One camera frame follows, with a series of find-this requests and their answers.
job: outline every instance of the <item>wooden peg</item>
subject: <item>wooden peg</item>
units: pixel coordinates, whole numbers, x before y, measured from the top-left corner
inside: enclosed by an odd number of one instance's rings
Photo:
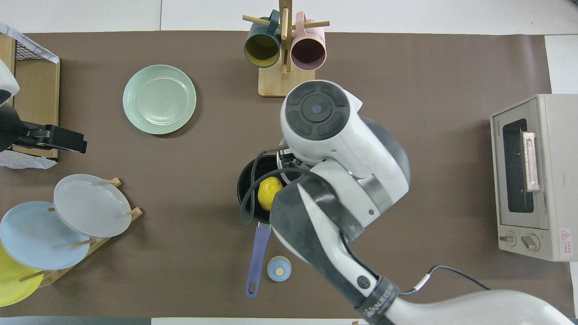
[[[292,26],[292,16],[293,16],[293,1],[292,0],[279,0],[279,12],[283,13],[284,19],[281,23],[286,23],[287,27]],[[286,76],[289,72],[291,72],[291,59],[288,59],[287,56],[289,54],[289,49],[291,48],[291,32],[287,31],[287,38],[281,40],[281,62],[283,63],[283,67],[281,72],[283,75]]]
[[[247,16],[246,14],[243,15],[243,20],[250,21],[250,22],[252,22],[252,23],[257,23],[257,24],[269,26],[269,21],[268,21],[268,20],[264,20],[264,19],[261,19],[261,18],[255,18],[255,17]]]
[[[46,271],[39,271],[39,272],[30,274],[30,275],[24,276],[24,277],[18,279],[18,281],[24,282],[24,281],[26,281],[26,280],[30,280],[30,279],[35,278],[35,277],[37,277],[37,276],[44,275],[45,273],[46,273]]]
[[[283,16],[281,17],[281,39],[286,40],[289,33],[289,8],[283,8]]]
[[[129,212],[126,213],[127,216],[132,216],[133,220],[135,220],[136,218],[138,218],[142,214],[143,214],[142,210],[138,207],[136,207],[133,210],[130,210]]]
[[[246,14],[243,15],[243,20],[250,21],[252,23],[257,23],[257,24],[269,26],[268,20],[247,16]],[[306,23],[306,24],[303,24],[303,27],[314,28],[314,27],[327,27],[330,25],[331,25],[331,22],[329,20],[325,20],[325,21],[316,21],[314,23]],[[280,28],[281,30],[283,30],[283,24],[281,23],[281,24],[277,25],[277,28]],[[295,30],[295,29],[297,29],[297,27],[295,25],[291,25],[291,29]]]
[[[96,243],[97,240],[98,240],[98,239],[96,239],[96,238],[90,238],[89,240],[72,244],[72,245],[71,245],[71,248],[76,248],[76,247],[83,246],[83,245],[86,245],[86,244],[89,244],[89,243]]]
[[[325,26],[329,26],[329,21],[316,21],[314,23],[306,23],[303,24],[303,27],[305,28],[314,28],[314,27],[325,27]]]
[[[122,182],[120,181],[120,179],[118,179],[118,177],[115,177],[113,179],[103,179],[102,182],[112,184],[114,187],[118,187],[122,184]]]

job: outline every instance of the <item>cable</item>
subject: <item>cable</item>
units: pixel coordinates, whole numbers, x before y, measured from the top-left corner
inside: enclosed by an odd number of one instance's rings
[[[319,176],[318,174],[316,174],[314,172],[310,172],[308,170],[300,169],[300,168],[296,168],[296,167],[276,169],[272,172],[266,173],[265,175],[263,175],[259,179],[257,179],[255,182],[253,182],[251,187],[249,187],[249,189],[247,190],[247,193],[245,193],[245,195],[243,197],[243,201],[241,202],[241,209],[240,209],[241,221],[244,224],[249,224],[251,222],[251,219],[253,219],[254,211],[250,212],[249,218],[246,218],[247,213],[245,212],[244,207],[245,207],[245,205],[247,205],[247,201],[249,200],[249,198],[251,197],[251,194],[257,188],[257,186],[259,186],[259,184],[261,184],[261,182],[264,181],[268,177],[277,176],[277,175],[280,175],[282,173],[287,173],[287,172],[296,172],[296,173],[301,173],[302,175],[309,175],[309,176],[319,180],[323,185],[325,185],[326,187],[329,188],[329,191],[331,191],[331,193],[333,195],[336,195],[333,186],[331,186],[331,184],[326,179],[324,179],[323,177]]]
[[[440,268],[443,268],[443,269],[452,271],[452,272],[454,272],[454,273],[457,273],[457,274],[463,276],[464,278],[467,278],[468,280],[474,282],[475,284],[479,285],[480,287],[482,287],[482,288],[484,288],[484,289],[486,289],[486,290],[492,290],[492,289],[490,289],[489,287],[483,285],[483,284],[482,284],[481,282],[479,282],[478,280],[476,280],[476,279],[472,278],[471,276],[463,273],[462,271],[459,271],[459,270],[457,270],[457,269],[455,269],[455,268],[448,267],[448,266],[445,266],[445,265],[436,265],[436,266],[432,267],[431,269],[429,269],[429,271],[425,274],[425,276],[421,279],[421,281],[419,281],[418,284],[415,285],[415,287],[413,287],[413,288],[412,288],[411,290],[409,290],[409,291],[400,292],[399,295],[400,295],[400,296],[410,296],[410,295],[418,292],[418,291],[428,282],[429,277],[430,277],[437,269],[440,269]]]
[[[347,253],[351,256],[351,258],[353,258],[353,260],[357,264],[361,265],[362,268],[365,268],[371,275],[373,275],[373,277],[376,280],[379,279],[379,275],[377,273],[375,273],[372,269],[370,269],[367,265],[365,265],[361,260],[359,260],[357,258],[357,256],[353,253],[353,251],[349,247],[349,243],[347,243],[347,241],[345,240],[345,235],[343,234],[343,232],[341,230],[339,231],[339,236],[341,237],[341,241],[343,242],[343,246],[345,246],[345,249],[347,250]]]
[[[251,185],[253,185],[253,183],[255,183],[255,173],[257,172],[257,165],[259,163],[259,159],[261,159],[261,157],[263,157],[266,153],[267,153],[266,150],[261,152],[260,154],[257,155],[257,158],[255,158],[255,160],[253,160],[253,166],[251,168]],[[249,215],[251,216],[251,219],[255,215],[255,191],[254,190],[251,191],[251,209],[250,209]],[[251,222],[251,219],[249,219],[248,222],[246,222],[246,220],[243,220],[243,222],[245,224],[249,224]]]

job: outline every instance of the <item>wooden mug holder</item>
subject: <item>wooden mug holder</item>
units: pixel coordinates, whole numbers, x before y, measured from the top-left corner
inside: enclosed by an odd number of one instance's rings
[[[104,183],[108,183],[108,184],[112,184],[114,187],[118,187],[120,186],[121,181],[118,178],[113,178],[113,179],[103,179],[102,180]],[[47,211],[54,211],[54,208],[49,208],[46,209]],[[133,221],[135,221],[136,218],[138,218],[139,216],[141,216],[143,214],[142,210],[140,208],[134,208],[133,210],[129,211],[126,213],[127,216],[131,216],[131,223]],[[82,245],[90,245],[90,247],[88,248],[88,253],[86,254],[86,256],[83,258],[86,259],[90,254],[92,254],[95,250],[97,250],[99,247],[102,246],[102,244],[104,244],[105,242],[107,242],[110,238],[90,238],[86,241],[83,242],[78,242],[78,243],[74,243],[71,245],[72,248],[75,247],[79,247]],[[42,282],[40,283],[39,288],[45,287],[45,286],[49,286],[52,283],[54,283],[56,280],[58,280],[61,276],[63,276],[65,273],[67,273],[68,271],[70,271],[75,265],[69,267],[69,268],[64,268],[64,269],[58,269],[55,271],[39,271],[36,272],[34,274],[30,274],[27,276],[24,276],[22,278],[19,279],[20,282],[22,281],[26,281],[26,280],[30,280],[32,278],[35,278],[37,276],[41,276],[44,275],[44,278],[42,279]]]
[[[291,48],[291,31],[295,29],[292,24],[292,0],[279,0],[279,13],[281,21],[281,53],[280,58],[269,68],[259,68],[258,92],[263,97],[285,97],[298,84],[315,79],[315,70],[305,71],[295,67],[289,57]],[[263,20],[243,15],[243,20],[253,23],[269,25],[268,20]],[[319,21],[305,24],[305,28],[329,26],[329,21]]]

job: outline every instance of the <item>pink mug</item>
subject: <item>pink mug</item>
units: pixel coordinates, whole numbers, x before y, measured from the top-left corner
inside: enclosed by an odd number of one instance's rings
[[[291,60],[301,70],[316,70],[325,63],[327,50],[325,48],[325,30],[323,27],[305,28],[308,20],[303,11],[297,13],[295,32],[291,42]]]

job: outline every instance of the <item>oven window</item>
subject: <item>oven window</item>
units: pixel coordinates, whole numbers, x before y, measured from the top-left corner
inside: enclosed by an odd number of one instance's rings
[[[528,130],[526,119],[504,125],[504,157],[506,164],[507,206],[511,212],[532,213],[532,193],[524,186],[525,168],[521,133]]]

